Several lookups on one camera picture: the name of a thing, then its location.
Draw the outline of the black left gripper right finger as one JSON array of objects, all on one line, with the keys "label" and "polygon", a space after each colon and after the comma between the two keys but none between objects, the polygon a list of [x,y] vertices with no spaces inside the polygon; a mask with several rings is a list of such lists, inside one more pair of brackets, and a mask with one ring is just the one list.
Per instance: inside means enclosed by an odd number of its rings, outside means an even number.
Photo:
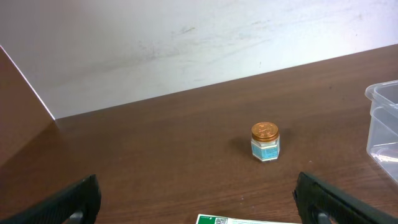
[{"label": "black left gripper right finger", "polygon": [[302,223],[397,223],[396,217],[373,208],[308,172],[299,173],[293,197]]}]

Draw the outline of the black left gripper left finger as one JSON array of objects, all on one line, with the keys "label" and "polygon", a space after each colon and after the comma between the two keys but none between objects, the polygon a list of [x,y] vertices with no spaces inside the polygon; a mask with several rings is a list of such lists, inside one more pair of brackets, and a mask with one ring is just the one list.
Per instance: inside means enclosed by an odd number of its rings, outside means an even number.
[{"label": "black left gripper left finger", "polygon": [[3,224],[94,223],[101,207],[101,191],[92,174],[45,200],[1,220]]}]

